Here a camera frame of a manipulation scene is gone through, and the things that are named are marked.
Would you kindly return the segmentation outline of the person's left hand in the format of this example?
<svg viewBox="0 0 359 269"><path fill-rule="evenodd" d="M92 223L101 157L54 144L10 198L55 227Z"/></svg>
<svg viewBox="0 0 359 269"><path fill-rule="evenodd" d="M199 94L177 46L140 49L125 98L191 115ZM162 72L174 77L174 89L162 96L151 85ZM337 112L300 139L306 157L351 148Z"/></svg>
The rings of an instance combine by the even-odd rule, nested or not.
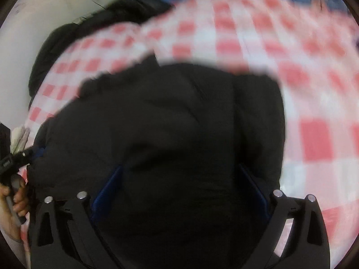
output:
<svg viewBox="0 0 359 269"><path fill-rule="evenodd" d="M20 180L20 188L13 197L13 208L10 209L6 201L10 195L10 188L1 185L1 228L14 241L21 240L21 229L16 224L16 213L19 217L25 216L29 212L29 204L27 197L27 187L24 179Z"/></svg>

